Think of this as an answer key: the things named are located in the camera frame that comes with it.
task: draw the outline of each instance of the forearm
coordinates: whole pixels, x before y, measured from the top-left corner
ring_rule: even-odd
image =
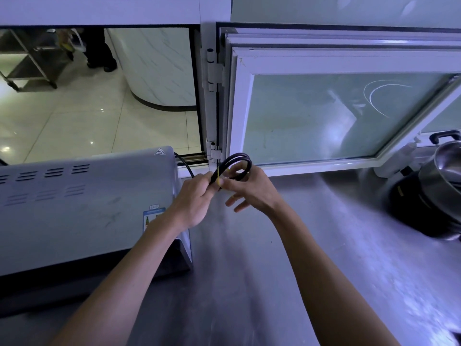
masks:
[[[80,306],[52,345],[124,345],[144,295],[181,229],[160,216]]]
[[[284,244],[322,345],[398,345],[365,299],[285,202],[268,213]]]

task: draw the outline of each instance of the metal cart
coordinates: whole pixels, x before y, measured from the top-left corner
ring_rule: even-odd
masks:
[[[15,91],[20,90],[15,80],[46,80],[58,88],[56,80],[72,60],[72,54],[59,48],[54,34],[45,28],[4,29],[0,33],[0,54],[26,55],[8,75],[0,71]]]

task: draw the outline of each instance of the stainless steel pot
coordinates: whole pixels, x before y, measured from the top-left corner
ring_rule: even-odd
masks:
[[[442,144],[418,174],[424,195],[441,211],[461,222],[461,133],[456,130],[429,137],[438,145],[441,137],[454,141]]]

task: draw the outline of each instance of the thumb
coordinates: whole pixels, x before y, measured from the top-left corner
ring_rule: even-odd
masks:
[[[242,182],[233,179],[216,179],[216,183],[226,191],[240,193],[243,190]]]

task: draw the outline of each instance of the metal table surface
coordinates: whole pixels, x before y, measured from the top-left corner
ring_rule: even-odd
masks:
[[[285,200],[404,346],[457,345],[461,243],[383,209],[372,170],[273,178]],[[219,192],[190,231],[194,271],[149,288],[129,345],[318,345],[280,238]],[[0,320],[3,345],[43,345],[77,304]]]

